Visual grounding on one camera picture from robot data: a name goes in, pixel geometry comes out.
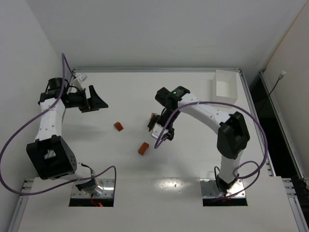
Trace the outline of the red small wood block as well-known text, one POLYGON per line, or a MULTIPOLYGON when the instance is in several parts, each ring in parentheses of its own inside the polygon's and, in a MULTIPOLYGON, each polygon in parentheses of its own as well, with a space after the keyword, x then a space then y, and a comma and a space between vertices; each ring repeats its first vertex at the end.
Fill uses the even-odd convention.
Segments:
POLYGON ((148 148, 149 148, 149 144, 146 143, 146 142, 144 142, 144 143, 140 146, 140 148, 138 149, 138 153, 139 153, 140 155, 144 155, 148 148))

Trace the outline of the red arch wood block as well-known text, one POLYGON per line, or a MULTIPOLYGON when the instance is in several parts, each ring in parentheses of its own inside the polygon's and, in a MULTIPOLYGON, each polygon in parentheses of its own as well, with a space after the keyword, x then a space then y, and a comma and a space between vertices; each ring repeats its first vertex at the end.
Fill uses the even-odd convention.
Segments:
POLYGON ((115 122, 114 123, 114 127, 118 130, 118 131, 122 131, 124 129, 124 127, 122 126, 122 124, 120 122, 115 122))

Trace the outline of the white perforated box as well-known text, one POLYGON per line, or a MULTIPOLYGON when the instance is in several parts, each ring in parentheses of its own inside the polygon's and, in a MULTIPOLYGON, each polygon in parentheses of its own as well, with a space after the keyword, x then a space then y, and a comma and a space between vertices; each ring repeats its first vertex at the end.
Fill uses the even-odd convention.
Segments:
POLYGON ((216 70, 212 80, 212 101, 235 104, 237 99, 236 72, 216 70))

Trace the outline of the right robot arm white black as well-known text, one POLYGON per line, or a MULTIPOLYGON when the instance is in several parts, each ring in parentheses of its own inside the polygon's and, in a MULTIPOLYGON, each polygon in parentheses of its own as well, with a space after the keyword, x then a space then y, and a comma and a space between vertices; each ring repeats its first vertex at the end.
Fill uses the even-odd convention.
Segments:
POLYGON ((226 113, 208 103, 202 103, 188 89, 179 86, 173 91, 165 87, 155 96, 164 110, 162 114, 152 114, 147 125, 152 136, 157 139, 155 147, 165 140, 173 140, 173 123, 180 113, 185 113, 208 126, 217 135, 217 149, 221 154, 219 173, 215 176, 218 189, 227 193, 238 177, 243 150, 250 140, 248 128, 240 112, 226 113))

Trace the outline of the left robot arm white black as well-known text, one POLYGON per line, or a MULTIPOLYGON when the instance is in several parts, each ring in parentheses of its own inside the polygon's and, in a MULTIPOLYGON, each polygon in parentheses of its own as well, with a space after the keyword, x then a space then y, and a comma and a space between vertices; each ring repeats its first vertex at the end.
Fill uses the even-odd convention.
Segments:
POLYGON ((75 154, 62 138, 66 109, 78 108, 86 113, 109 107, 93 85, 89 86, 89 93, 87 97, 79 79, 75 79, 72 85, 62 78, 49 79, 47 89, 41 93, 38 102, 43 113, 39 131, 34 142, 27 144, 26 151, 42 180, 76 180, 79 191, 95 194, 98 186, 95 172, 88 165, 77 162, 75 154))

